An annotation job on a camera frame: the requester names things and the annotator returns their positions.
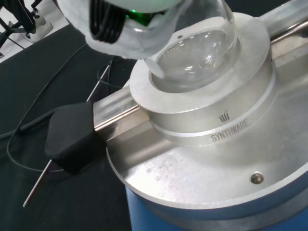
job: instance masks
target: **black rubber cap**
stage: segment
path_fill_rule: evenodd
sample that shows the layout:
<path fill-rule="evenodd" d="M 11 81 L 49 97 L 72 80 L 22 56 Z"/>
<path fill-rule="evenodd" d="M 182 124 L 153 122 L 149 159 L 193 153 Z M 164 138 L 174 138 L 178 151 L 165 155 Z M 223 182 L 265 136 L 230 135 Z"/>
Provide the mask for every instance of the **black rubber cap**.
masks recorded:
<path fill-rule="evenodd" d="M 105 152 L 105 142 L 94 130 L 91 102 L 55 111 L 49 123 L 45 153 L 59 167 L 77 174 Z"/>

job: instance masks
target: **blue base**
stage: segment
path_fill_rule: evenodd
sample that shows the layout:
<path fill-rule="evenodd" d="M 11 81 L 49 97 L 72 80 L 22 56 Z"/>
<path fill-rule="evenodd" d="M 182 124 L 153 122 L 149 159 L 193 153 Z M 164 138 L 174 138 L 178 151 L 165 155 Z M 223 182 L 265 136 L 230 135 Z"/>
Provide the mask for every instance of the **blue base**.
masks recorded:
<path fill-rule="evenodd" d="M 153 215 L 138 199 L 138 197 L 126 188 L 128 207 L 132 231 L 184 231 L 170 225 Z M 298 213 L 296 216 L 277 225 L 262 229 L 262 231 L 307 231 L 308 209 Z"/>

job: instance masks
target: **aluminum surface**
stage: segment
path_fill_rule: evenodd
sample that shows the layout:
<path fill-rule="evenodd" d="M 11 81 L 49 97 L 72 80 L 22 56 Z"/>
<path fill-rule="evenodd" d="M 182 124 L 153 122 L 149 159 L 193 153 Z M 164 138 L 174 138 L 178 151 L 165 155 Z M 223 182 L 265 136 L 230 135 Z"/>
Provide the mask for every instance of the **aluminum surface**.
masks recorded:
<path fill-rule="evenodd" d="M 229 230 L 249 230 L 278 222 L 307 206 L 303 200 L 307 192 L 294 196 L 308 185 L 308 70 L 297 66 L 308 62 L 308 45 L 275 62 L 281 74 L 278 97 L 250 129 L 220 143 L 184 147 L 162 139 L 145 122 L 108 142 L 116 174 L 146 199 L 152 211 L 182 227 L 232 225 Z M 250 182 L 256 171 L 264 176 L 258 185 Z M 178 208 L 173 210 L 177 216 L 168 208 Z M 255 213 L 259 214 L 237 218 Z"/>
<path fill-rule="evenodd" d="M 291 0 L 259 17 L 273 39 L 308 20 L 308 1 Z"/>
<path fill-rule="evenodd" d="M 236 60 L 235 64 L 206 86 L 182 93 L 163 92 L 151 81 L 152 75 L 147 77 L 150 72 L 145 63 L 136 63 L 130 79 L 131 95 L 161 131 L 195 133 L 220 127 L 228 122 L 222 122 L 220 115 L 228 114 L 230 121 L 238 118 L 268 88 L 273 73 L 268 33 L 262 23 L 251 16 L 235 13 L 234 18 L 240 44 L 238 56 L 231 57 Z M 161 53 L 180 42 L 179 34 L 185 38 L 211 30 L 216 20 L 219 19 L 210 18 L 177 31 Z"/>

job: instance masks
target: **synthware logo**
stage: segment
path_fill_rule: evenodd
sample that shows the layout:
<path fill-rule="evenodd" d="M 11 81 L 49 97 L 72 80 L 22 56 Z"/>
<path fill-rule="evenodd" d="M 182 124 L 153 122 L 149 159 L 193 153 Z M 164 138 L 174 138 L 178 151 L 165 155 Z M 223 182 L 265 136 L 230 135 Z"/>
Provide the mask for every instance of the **synthware logo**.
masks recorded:
<path fill-rule="evenodd" d="M 226 122 L 226 121 L 228 121 L 228 120 L 230 119 L 228 113 L 225 113 L 225 114 L 221 115 L 219 118 L 220 118 L 220 120 L 221 120 L 222 123 L 223 123 L 223 122 Z"/>

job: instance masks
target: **black mat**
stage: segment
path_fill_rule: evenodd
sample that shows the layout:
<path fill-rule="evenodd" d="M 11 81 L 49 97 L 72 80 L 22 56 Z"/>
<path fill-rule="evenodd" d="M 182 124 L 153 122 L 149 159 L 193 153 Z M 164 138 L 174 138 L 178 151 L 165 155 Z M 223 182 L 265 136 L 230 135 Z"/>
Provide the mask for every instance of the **black mat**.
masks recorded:
<path fill-rule="evenodd" d="M 83 36 L 67 26 L 0 65 L 0 133 L 15 128 L 37 93 L 57 69 L 85 44 Z M 111 57 L 85 47 L 67 65 L 40 99 L 32 120 L 60 105 L 84 102 L 94 88 L 96 73 Z M 129 78 L 135 61 L 114 64 L 112 83 Z M 100 97 L 107 87 L 100 87 Z M 13 154 L 24 165 L 44 168 L 46 124 L 18 138 Z M 7 141 L 0 142 L 0 155 Z M 112 231 L 130 230 L 124 185 L 104 158 L 76 177 L 49 174 L 22 208 L 38 175 L 0 160 L 1 231 Z"/>

